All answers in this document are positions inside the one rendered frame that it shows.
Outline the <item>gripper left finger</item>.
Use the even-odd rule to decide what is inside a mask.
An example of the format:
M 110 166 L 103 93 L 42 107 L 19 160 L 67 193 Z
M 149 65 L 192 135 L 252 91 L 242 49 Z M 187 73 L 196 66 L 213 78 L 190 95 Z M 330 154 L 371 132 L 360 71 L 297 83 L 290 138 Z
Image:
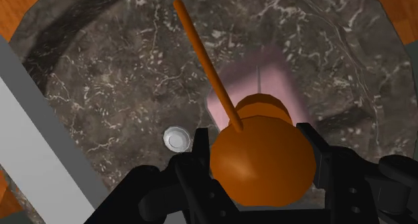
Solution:
M 174 155 L 165 170 L 133 168 L 84 224 L 163 224 L 181 211 L 186 224 L 240 224 L 240 212 L 209 175 L 208 130 L 195 131 L 191 152 Z

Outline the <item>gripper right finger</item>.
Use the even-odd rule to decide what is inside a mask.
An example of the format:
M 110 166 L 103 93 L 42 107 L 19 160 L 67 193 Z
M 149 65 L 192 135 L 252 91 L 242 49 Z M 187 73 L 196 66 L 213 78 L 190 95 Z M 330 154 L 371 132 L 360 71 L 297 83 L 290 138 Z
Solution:
M 369 162 L 329 145 L 309 123 L 297 128 L 313 148 L 313 183 L 326 192 L 323 224 L 418 224 L 418 161 L 394 154 Z

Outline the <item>orange wooden mallet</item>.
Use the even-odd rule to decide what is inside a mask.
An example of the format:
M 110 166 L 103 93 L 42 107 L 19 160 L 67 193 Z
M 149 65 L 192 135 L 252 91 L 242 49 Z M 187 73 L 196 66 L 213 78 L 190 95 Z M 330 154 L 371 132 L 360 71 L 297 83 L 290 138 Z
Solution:
M 210 81 L 208 110 L 220 129 L 210 169 L 226 193 L 243 206 L 282 207 L 298 201 L 316 173 L 314 150 L 272 95 L 248 95 L 234 105 L 181 0 L 173 3 Z

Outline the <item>dark marble round basin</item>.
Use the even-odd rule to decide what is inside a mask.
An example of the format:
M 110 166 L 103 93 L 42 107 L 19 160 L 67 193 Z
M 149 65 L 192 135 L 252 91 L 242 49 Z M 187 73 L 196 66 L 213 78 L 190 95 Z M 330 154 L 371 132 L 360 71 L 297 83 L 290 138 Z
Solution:
M 10 45 L 108 188 L 166 166 L 170 125 L 217 130 L 174 0 L 39 0 Z M 412 156 L 406 49 L 377 0 L 182 0 L 217 69 L 281 49 L 319 133 L 376 162 Z

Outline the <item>pink block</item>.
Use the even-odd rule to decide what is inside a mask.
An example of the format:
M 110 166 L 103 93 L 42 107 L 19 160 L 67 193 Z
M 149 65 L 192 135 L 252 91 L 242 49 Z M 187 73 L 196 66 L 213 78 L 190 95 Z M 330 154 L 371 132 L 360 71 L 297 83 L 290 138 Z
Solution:
M 225 64 L 218 75 L 234 105 L 248 95 L 272 95 L 284 104 L 294 124 L 315 124 L 291 67 L 278 47 L 246 54 Z

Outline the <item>grey and white flat slab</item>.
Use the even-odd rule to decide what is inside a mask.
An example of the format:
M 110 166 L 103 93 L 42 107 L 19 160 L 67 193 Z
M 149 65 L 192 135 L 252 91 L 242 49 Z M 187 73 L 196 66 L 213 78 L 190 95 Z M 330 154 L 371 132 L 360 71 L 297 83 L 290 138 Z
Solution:
M 109 193 L 1 36 L 0 165 L 46 224 L 84 224 Z

